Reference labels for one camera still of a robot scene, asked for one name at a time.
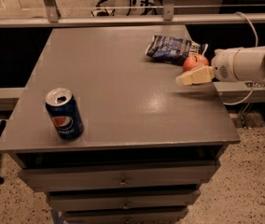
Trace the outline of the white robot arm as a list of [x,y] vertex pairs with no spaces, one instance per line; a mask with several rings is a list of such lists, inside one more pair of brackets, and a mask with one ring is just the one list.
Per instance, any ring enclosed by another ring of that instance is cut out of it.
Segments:
[[265,84],[265,46],[217,49],[209,66],[200,63],[175,79],[177,85],[253,81]]

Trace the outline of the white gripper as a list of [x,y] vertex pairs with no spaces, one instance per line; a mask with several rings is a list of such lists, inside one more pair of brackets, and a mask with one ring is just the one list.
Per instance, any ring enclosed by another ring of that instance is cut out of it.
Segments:
[[211,66],[199,65],[184,72],[175,79],[177,85],[205,84],[214,77],[222,82],[235,82],[237,80],[233,71],[233,62],[237,49],[216,49]]

